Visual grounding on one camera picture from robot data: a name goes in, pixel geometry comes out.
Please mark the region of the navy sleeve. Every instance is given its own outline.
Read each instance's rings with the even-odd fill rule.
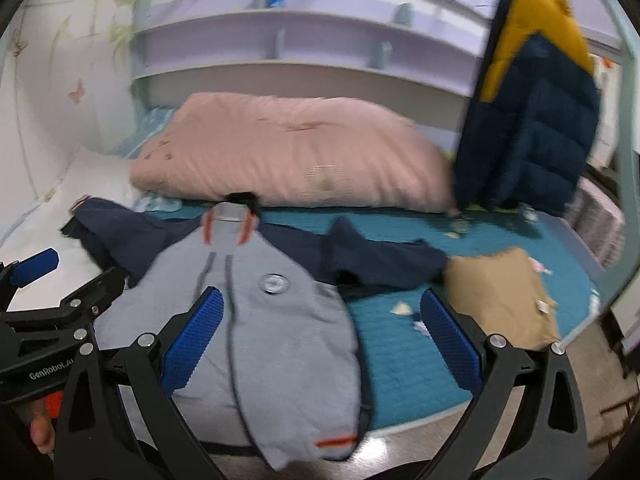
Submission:
[[[129,286],[135,286],[159,253],[199,225],[200,218],[161,220],[110,200],[90,198],[76,208],[62,233],[79,239],[103,269],[113,263],[124,268]]]
[[[424,240],[367,240],[342,216],[325,235],[263,223],[258,230],[315,280],[331,285],[412,289],[439,280],[448,260]]]

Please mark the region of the blue gripper pad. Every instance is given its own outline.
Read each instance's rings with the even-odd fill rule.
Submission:
[[[216,333],[224,311],[225,300],[222,293],[213,289],[164,353],[161,383],[167,396],[187,385],[209,341]]]
[[[422,321],[458,386],[474,395],[478,393],[482,389],[480,356],[431,289],[424,291],[420,311]]]
[[[17,264],[14,267],[14,272],[11,273],[9,282],[13,286],[22,288],[45,274],[49,274],[52,270],[56,270],[59,262],[58,253],[53,249],[46,249]]]

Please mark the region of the gray and navy jacket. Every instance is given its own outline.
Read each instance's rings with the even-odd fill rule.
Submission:
[[[447,262],[422,240],[366,240],[344,217],[318,235],[231,203],[167,221],[91,198],[62,231],[101,267],[129,273],[95,321],[101,349],[159,332],[208,286],[222,292],[222,323],[173,399],[201,442],[255,447],[275,469],[346,458],[369,427],[366,359],[345,298],[416,288]],[[122,396],[137,437],[152,444],[130,388]]]

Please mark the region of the pink blanket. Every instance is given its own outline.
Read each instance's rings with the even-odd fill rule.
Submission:
[[[449,163],[414,123],[349,98],[194,94],[144,145],[131,182],[211,201],[253,191],[266,206],[453,204]]]

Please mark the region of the brown folded garment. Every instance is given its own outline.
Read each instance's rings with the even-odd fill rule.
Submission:
[[[529,255],[512,247],[491,256],[455,256],[445,270],[450,305],[489,334],[515,347],[539,349],[558,341],[556,306]],[[548,314],[542,312],[538,305]]]

